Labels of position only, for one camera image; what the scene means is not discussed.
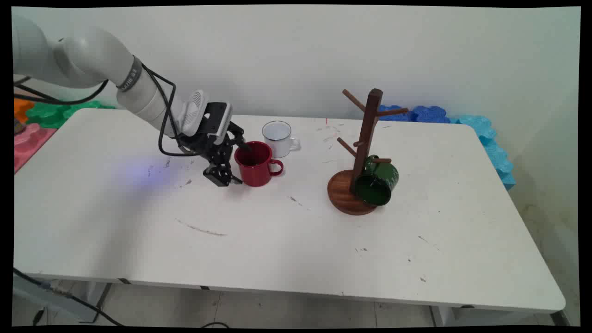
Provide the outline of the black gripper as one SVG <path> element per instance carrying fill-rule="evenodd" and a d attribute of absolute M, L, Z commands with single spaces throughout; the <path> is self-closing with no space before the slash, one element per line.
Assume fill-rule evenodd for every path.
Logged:
<path fill-rule="evenodd" d="M 252 151 L 244 138 L 245 131 L 235 123 L 229 123 L 224 132 L 221 143 L 216 143 L 219 137 L 206 133 L 192 136 L 178 135 L 180 146 L 190 156 L 200 156 L 208 161 L 209 166 L 203 171 L 203 176 L 218 187 L 228 187 L 231 183 L 242 184 L 242 180 L 234 176 L 231 171 L 230 157 L 233 146 Z"/>

